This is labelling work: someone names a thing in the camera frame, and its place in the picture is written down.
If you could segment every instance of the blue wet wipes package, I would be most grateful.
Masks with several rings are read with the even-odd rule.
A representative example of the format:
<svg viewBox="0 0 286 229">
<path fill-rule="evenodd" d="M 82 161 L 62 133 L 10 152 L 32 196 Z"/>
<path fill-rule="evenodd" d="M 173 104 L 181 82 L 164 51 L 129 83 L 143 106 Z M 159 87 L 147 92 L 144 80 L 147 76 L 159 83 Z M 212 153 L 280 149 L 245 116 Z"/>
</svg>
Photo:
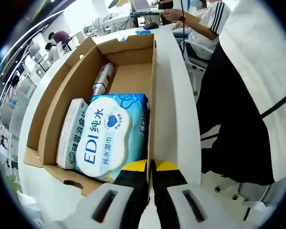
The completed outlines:
<svg viewBox="0 0 286 229">
<path fill-rule="evenodd" d="M 113 182 L 124 165 L 141 160 L 147 102 L 144 94 L 94 96 L 86 111 L 75 169 Z"/>
</svg>

